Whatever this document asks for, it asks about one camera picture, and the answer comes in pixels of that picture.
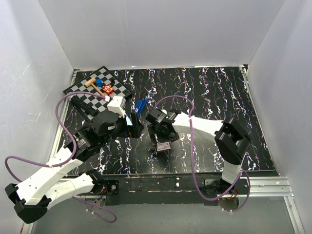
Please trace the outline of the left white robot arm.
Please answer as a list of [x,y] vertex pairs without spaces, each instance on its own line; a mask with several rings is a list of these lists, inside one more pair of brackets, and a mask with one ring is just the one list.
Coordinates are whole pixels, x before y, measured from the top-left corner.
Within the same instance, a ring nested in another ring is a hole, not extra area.
[[30,224],[42,218],[56,204],[76,195],[118,194],[119,182],[105,179],[95,169],[66,182],[59,180],[97,154],[102,146],[118,137],[140,138],[143,129],[135,113],[128,118],[108,110],[83,124],[71,141],[37,172],[18,184],[10,183],[5,187],[18,217]]

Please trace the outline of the light blue stapler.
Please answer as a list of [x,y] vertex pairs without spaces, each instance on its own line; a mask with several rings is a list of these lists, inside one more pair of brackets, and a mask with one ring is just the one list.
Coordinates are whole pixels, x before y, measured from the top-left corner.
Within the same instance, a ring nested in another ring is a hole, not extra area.
[[128,126],[132,126],[132,125],[133,125],[132,122],[131,122],[131,120],[130,120],[130,118],[129,118],[128,116],[126,116],[125,119],[126,119],[126,124],[127,124]]

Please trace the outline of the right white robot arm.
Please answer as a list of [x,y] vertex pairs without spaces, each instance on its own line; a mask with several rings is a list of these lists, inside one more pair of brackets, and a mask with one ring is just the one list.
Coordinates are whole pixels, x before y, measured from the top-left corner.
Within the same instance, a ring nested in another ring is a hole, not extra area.
[[208,120],[189,116],[178,110],[165,112],[153,109],[146,116],[153,146],[157,143],[174,142],[179,134],[193,134],[214,142],[224,160],[220,187],[227,194],[238,188],[236,180],[251,138],[233,117],[229,120]]

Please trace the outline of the red white staple box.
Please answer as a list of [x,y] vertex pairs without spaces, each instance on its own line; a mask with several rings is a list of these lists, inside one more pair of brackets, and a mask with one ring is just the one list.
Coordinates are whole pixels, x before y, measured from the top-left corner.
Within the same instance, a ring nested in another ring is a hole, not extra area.
[[156,145],[156,150],[158,152],[169,151],[171,150],[171,146],[169,142],[158,143]]

